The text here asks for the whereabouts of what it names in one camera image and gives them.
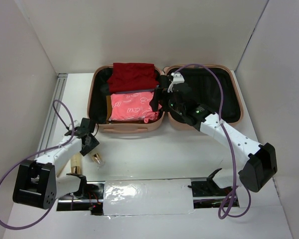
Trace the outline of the grey blue garment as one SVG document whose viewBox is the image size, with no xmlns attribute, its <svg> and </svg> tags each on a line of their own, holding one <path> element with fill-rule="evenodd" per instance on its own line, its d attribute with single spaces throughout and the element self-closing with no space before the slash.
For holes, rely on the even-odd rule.
<svg viewBox="0 0 299 239">
<path fill-rule="evenodd" d="M 151 89 L 141 89 L 141 90 L 132 90 L 132 91 L 122 91 L 122 92 L 116 92 L 115 94 L 134 94 L 134 93 L 141 93 L 141 92 L 153 92 L 155 88 Z"/>
</svg>

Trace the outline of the coral pink patterned garment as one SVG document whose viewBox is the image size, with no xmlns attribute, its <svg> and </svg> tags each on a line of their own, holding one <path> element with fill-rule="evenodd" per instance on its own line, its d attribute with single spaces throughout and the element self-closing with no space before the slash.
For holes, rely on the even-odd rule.
<svg viewBox="0 0 299 239">
<path fill-rule="evenodd" d="M 152 110 L 150 102 L 153 99 L 153 92 L 139 92 L 128 94 L 112 94 L 110 121 L 139 121 L 144 123 L 156 121 L 159 117 L 158 106 L 156 111 Z"/>
</svg>

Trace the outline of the gold cosmetic bottles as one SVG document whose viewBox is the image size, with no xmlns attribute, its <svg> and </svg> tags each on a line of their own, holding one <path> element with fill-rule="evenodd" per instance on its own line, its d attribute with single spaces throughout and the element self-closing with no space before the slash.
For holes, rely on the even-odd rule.
<svg viewBox="0 0 299 239">
<path fill-rule="evenodd" d="M 91 154 L 91 159 L 96 163 L 98 168 L 101 168 L 105 165 L 105 161 L 102 159 L 99 153 Z"/>
</svg>

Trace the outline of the dark red garment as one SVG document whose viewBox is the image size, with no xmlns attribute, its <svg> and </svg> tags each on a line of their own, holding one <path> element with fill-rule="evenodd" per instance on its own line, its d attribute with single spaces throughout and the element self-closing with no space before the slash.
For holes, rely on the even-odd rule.
<svg viewBox="0 0 299 239">
<path fill-rule="evenodd" d="M 156 88 L 154 64 L 148 63 L 113 63 L 113 72 L 108 79 L 110 93 Z"/>
</svg>

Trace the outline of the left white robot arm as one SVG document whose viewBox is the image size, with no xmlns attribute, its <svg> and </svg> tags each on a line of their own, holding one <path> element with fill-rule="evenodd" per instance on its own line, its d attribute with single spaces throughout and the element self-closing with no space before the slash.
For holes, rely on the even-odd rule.
<svg viewBox="0 0 299 239">
<path fill-rule="evenodd" d="M 85 156 L 99 145 L 93 136 L 95 121 L 83 118 L 80 125 L 64 134 L 60 145 L 35 160 L 21 162 L 12 199 L 15 203 L 50 209 L 56 199 L 67 194 L 84 198 L 88 194 L 86 176 L 68 173 L 58 178 L 57 173 L 76 154 Z"/>
</svg>

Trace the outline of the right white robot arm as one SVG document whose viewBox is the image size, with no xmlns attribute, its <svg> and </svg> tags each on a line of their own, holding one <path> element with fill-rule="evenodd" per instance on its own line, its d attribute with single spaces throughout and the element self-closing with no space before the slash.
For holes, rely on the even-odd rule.
<svg viewBox="0 0 299 239">
<path fill-rule="evenodd" d="M 192 89 L 181 73 L 165 77 L 162 85 L 154 90 L 150 102 L 152 110 L 159 105 L 178 115 L 187 125 L 209 135 L 234 153 L 243 168 L 233 173 L 233 180 L 252 192 L 259 192 L 277 173 L 276 150 L 270 143 L 261 144 L 224 121 L 219 112 L 191 96 Z"/>
</svg>

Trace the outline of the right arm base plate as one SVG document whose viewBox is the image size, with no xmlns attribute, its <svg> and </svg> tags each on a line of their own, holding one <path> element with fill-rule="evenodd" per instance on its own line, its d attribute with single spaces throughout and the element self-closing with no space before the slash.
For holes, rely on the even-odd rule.
<svg viewBox="0 0 299 239">
<path fill-rule="evenodd" d="M 219 188 L 211 179 L 194 180 L 188 185 L 193 195 L 194 209 L 219 208 L 232 187 Z"/>
</svg>

